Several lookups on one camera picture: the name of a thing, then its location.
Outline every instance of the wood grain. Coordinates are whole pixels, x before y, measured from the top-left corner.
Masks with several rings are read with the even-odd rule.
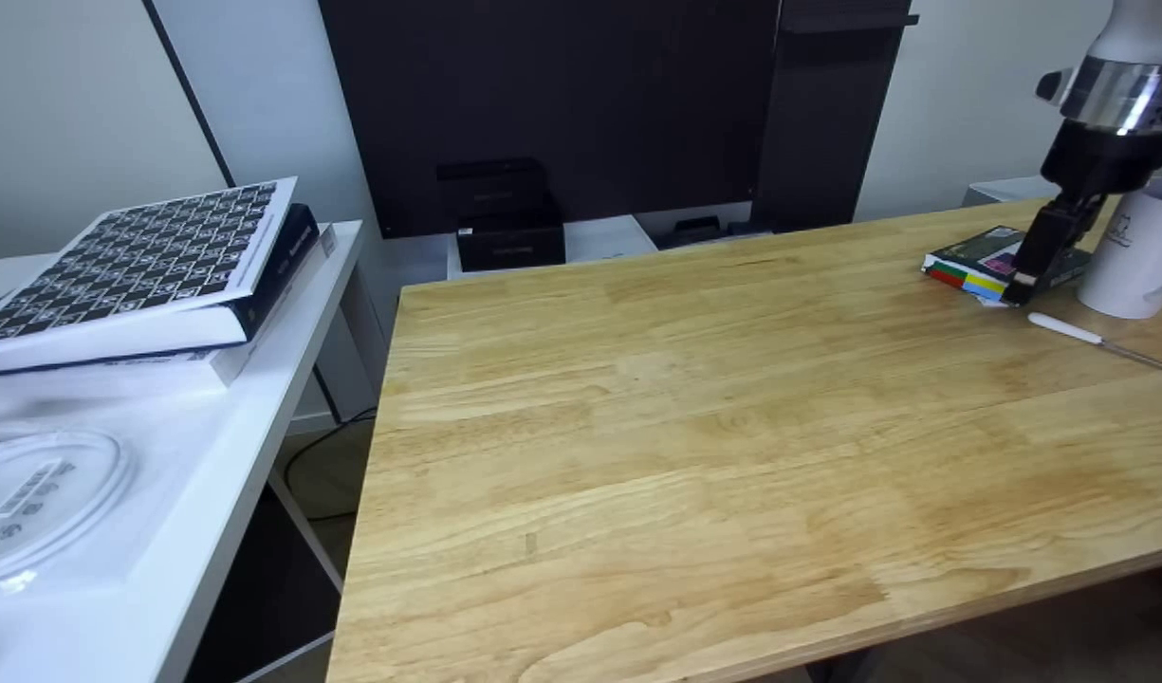
[[[404,289],[329,680],[740,681],[1160,566],[1162,373],[918,272],[1035,208]]]

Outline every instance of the white mug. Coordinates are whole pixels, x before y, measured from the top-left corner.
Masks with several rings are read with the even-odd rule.
[[[1162,310],[1162,178],[1124,195],[1078,287],[1078,300],[1129,319]]]

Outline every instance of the black cable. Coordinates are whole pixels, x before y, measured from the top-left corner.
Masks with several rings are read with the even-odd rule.
[[[375,416],[371,414],[376,414],[376,411],[378,407],[365,408],[365,410],[360,411],[359,414],[351,416],[351,418],[342,422],[338,425],[335,425],[332,427],[332,431],[327,432],[321,437],[317,437],[315,441],[310,441],[310,444],[308,444],[307,446],[302,446],[302,448],[295,451],[295,453],[290,455],[288,461],[286,461],[285,469],[281,470],[281,482],[286,484],[286,489],[289,489],[290,496],[294,496],[294,488],[293,486],[290,486],[289,473],[292,469],[294,469],[294,463],[297,462],[299,458],[302,458],[302,455],[307,454],[307,451],[310,451],[313,447],[316,447],[320,444],[327,441],[329,438],[337,436],[337,433],[343,432],[345,427],[351,427],[351,425],[357,424],[359,422],[374,419]],[[337,513],[337,515],[308,516],[307,522],[328,522],[331,519],[346,518],[346,516],[352,516],[352,515],[357,515],[357,510],[345,511],[345,513]]]

